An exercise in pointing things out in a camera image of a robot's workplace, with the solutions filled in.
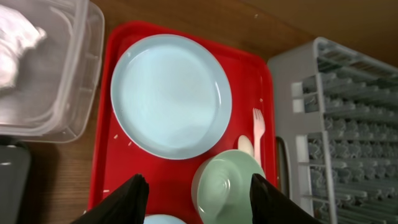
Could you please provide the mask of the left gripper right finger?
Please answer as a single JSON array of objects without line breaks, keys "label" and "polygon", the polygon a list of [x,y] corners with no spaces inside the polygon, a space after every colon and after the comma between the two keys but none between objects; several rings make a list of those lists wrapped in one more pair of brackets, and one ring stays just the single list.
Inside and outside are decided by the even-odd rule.
[{"label": "left gripper right finger", "polygon": [[251,177],[249,198],[253,224],[320,224],[260,174]]}]

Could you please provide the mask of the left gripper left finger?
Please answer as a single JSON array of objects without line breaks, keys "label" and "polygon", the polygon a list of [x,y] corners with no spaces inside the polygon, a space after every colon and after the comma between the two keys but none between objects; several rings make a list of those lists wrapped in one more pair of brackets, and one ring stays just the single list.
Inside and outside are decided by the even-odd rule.
[{"label": "left gripper left finger", "polygon": [[136,174],[73,224],[143,224],[149,184]]}]

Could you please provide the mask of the light blue bowl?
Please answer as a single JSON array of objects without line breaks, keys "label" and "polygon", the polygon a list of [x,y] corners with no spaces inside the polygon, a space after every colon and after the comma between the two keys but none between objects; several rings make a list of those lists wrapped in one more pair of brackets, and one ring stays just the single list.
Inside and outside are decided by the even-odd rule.
[{"label": "light blue bowl", "polygon": [[144,219],[144,224],[186,224],[183,220],[164,214],[148,215]]}]

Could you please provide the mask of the green bowl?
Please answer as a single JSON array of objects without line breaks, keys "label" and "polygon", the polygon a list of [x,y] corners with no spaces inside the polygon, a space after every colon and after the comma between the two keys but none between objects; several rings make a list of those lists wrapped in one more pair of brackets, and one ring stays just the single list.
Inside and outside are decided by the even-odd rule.
[{"label": "green bowl", "polygon": [[206,160],[195,172],[191,196],[203,223],[252,222],[250,186],[253,174],[265,176],[249,154],[231,149]]}]

